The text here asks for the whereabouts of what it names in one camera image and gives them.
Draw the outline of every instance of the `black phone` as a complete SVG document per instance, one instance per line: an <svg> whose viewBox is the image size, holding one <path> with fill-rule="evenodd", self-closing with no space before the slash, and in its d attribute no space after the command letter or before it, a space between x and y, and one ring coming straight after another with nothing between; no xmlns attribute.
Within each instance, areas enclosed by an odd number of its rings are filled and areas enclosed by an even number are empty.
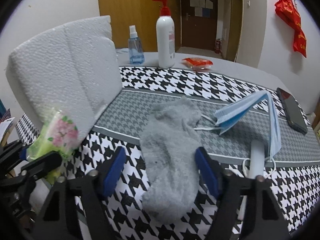
<svg viewBox="0 0 320 240"><path fill-rule="evenodd" d="M298 103L294 99L293 95L282 90L281 88L277 88L277 93L283 105L288 124L294 130L306 134L308 132L307 125L304 122L304 118L302 116Z"/></svg>

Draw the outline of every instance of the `blue surgical mask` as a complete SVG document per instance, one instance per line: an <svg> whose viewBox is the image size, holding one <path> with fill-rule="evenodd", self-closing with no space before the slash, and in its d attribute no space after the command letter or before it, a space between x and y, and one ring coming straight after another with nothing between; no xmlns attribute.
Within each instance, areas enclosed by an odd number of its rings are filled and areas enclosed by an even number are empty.
<svg viewBox="0 0 320 240"><path fill-rule="evenodd" d="M220 130L220 135L232 128L240 119L257 103L266 99L269 107L270 117L270 134L268 140L268 159L272 160L273 156L281 149L281 136L278 114L273 102L272 96L268 91L258 91L245 98L231 103L219 110L217 110L213 116L217 118L215 127L213 128L196 128L196 130Z"/></svg>

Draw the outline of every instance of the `white pump bottle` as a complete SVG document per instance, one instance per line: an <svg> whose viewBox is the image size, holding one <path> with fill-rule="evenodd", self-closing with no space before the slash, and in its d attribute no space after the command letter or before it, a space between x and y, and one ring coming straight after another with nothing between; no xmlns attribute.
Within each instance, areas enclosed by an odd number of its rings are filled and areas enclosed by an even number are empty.
<svg viewBox="0 0 320 240"><path fill-rule="evenodd" d="M163 3L160 17L156 23L159 67L169 68L174 65L175 56L174 21L171 18L170 9L167 7L167 0L153 1Z"/></svg>

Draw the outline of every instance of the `phone screen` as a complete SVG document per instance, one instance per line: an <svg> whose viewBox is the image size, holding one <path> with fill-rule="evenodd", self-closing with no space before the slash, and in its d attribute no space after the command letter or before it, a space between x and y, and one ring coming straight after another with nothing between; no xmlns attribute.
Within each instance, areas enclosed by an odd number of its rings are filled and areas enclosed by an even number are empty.
<svg viewBox="0 0 320 240"><path fill-rule="evenodd" d="M294 99L294 97L282 89L279 89L279 92L280 92L280 96L282 97L283 104L285 104L284 107L286 108L286 111L287 111L288 121L292 121L299 127L306 130L307 126L304 122L300 108L298 107L298 104Z"/></svg>

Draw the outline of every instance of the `white spray nozzle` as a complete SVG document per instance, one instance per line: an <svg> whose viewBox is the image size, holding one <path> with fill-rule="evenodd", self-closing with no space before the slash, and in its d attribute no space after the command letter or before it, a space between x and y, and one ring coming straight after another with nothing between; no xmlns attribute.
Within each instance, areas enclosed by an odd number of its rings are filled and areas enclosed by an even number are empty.
<svg viewBox="0 0 320 240"><path fill-rule="evenodd" d="M130 30L130 38L137 38L138 37L138 33L136 31L135 25L129 26L129 30Z"/></svg>

